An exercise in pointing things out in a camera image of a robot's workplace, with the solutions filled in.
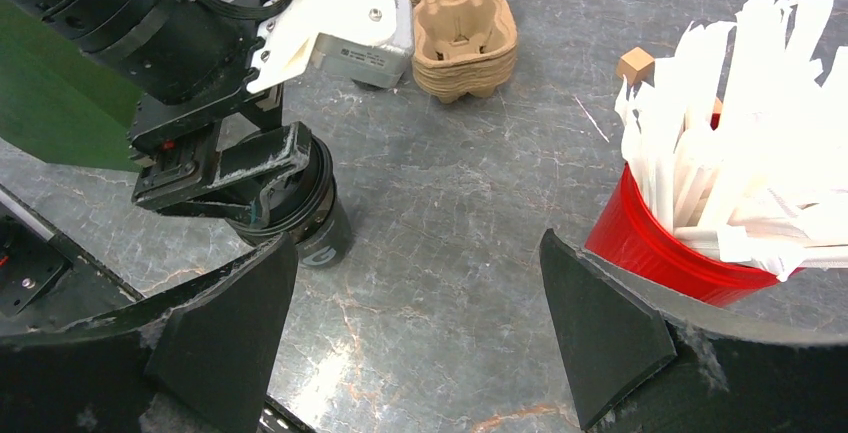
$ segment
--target gray marble table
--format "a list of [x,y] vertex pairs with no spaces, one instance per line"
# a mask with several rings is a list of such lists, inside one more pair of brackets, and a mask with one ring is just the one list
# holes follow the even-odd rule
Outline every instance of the gray marble table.
[[[492,98],[443,106],[409,75],[386,92],[316,72],[288,84],[288,118],[332,149],[356,230],[345,262],[300,273],[271,383],[320,431],[578,431],[539,240],[553,227],[583,242],[616,183],[618,57],[669,54],[691,20],[730,19],[745,0],[508,1],[519,61]],[[846,12],[838,0],[826,68]],[[126,173],[5,143],[0,165],[0,182],[145,294],[246,251],[222,222],[133,208]],[[846,292],[844,272],[809,272],[733,308],[843,332]]]

